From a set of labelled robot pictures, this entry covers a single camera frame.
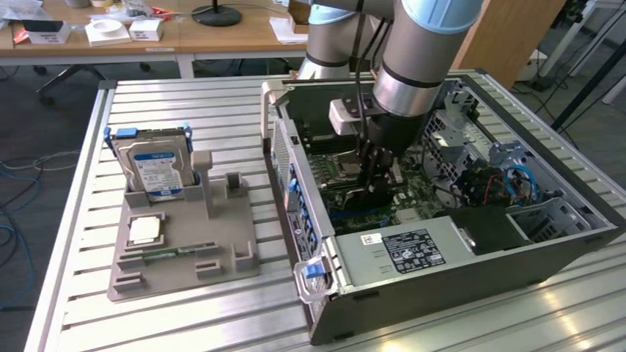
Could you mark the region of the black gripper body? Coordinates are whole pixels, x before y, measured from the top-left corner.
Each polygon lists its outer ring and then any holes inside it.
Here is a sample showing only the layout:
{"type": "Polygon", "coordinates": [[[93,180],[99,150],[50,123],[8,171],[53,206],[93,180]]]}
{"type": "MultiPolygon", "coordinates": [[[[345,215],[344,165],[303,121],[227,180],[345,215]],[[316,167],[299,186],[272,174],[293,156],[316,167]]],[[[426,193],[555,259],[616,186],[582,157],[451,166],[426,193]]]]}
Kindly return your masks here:
{"type": "Polygon", "coordinates": [[[376,114],[368,119],[368,141],[377,148],[400,156],[412,145],[426,123],[426,115],[403,117],[393,114],[376,114]]]}

